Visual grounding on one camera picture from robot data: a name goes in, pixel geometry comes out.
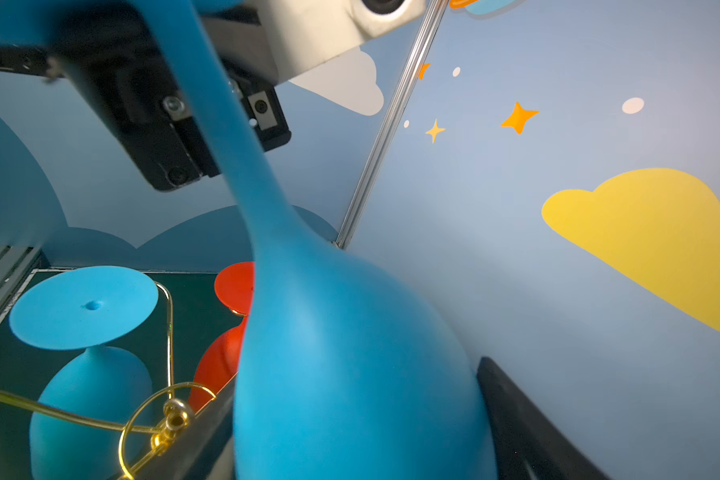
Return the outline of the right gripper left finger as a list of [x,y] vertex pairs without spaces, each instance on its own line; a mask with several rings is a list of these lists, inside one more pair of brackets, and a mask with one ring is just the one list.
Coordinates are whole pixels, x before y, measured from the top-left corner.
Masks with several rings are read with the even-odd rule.
[[[117,460],[122,479],[207,479],[217,464],[230,463],[225,448],[233,440],[232,413],[235,378],[215,392],[197,382],[181,382],[149,396],[120,429]],[[193,410],[176,396],[178,390],[201,390],[210,396],[200,410]],[[163,416],[146,429],[148,446],[137,460],[126,459],[127,442],[136,431],[136,420],[146,408],[161,400]]]

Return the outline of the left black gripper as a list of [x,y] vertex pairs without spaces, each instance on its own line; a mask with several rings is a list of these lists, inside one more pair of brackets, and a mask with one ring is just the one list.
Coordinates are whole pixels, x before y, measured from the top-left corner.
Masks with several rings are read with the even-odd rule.
[[[220,47],[217,52],[262,149],[287,144],[292,133],[274,89],[278,71],[272,55],[260,47]],[[169,192],[219,175],[185,95],[154,42],[58,41],[51,49],[0,45],[0,71],[44,76],[52,59],[71,68],[83,97],[154,189]]]

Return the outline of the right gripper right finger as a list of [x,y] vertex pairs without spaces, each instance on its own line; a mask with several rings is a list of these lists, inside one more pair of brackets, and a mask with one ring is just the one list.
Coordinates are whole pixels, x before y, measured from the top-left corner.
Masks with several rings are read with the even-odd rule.
[[605,479],[489,357],[477,380],[491,423],[500,479]]

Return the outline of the blue wine glass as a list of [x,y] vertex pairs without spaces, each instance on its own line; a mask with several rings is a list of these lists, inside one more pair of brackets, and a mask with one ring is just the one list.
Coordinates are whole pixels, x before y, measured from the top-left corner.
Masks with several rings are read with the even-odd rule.
[[488,414],[438,312],[316,235],[267,162],[202,26],[223,1],[137,1],[235,196],[255,263],[234,398],[241,479],[494,479]]
[[[41,403],[123,425],[152,393],[145,364],[111,346],[154,311],[158,289],[124,267],[80,268],[48,278],[13,306],[9,326],[22,342],[45,350],[75,350],[42,391]],[[33,414],[29,426],[35,479],[109,479],[120,470],[120,433]]]

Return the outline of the red wine glass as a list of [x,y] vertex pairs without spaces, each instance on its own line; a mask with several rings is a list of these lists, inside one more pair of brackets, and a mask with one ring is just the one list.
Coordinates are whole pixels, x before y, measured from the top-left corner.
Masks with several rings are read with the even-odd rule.
[[245,329],[254,295],[254,263],[241,262],[223,269],[215,278],[218,300],[241,323],[220,335],[205,351],[193,381],[218,394],[237,374]]

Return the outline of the aluminium frame left post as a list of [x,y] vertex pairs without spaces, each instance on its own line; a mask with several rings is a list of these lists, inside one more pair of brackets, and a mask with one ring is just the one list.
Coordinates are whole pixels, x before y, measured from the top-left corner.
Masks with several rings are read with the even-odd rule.
[[385,116],[338,230],[335,246],[339,249],[345,250],[349,246],[359,226],[384,157],[394,139],[399,122],[419,78],[420,69],[434,43],[447,7],[446,0],[430,1],[427,5]]

